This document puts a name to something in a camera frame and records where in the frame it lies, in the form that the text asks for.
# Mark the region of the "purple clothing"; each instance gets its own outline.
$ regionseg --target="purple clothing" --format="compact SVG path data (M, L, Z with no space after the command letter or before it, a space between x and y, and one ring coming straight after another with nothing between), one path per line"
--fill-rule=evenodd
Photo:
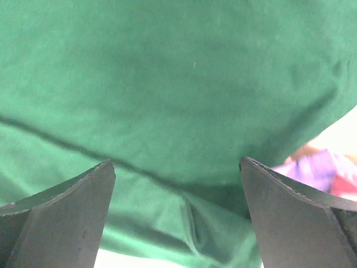
M357 166L349 159L328 149L272 169L286 177L327 193L331 190L332 180L336 174L341 176L357 174Z

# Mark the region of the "green cloth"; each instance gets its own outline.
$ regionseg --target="green cloth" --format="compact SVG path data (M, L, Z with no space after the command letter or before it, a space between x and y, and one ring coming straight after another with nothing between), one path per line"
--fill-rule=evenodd
M357 104L356 33L355 0L1 0L0 203L111 158L103 249L257 268L239 159Z

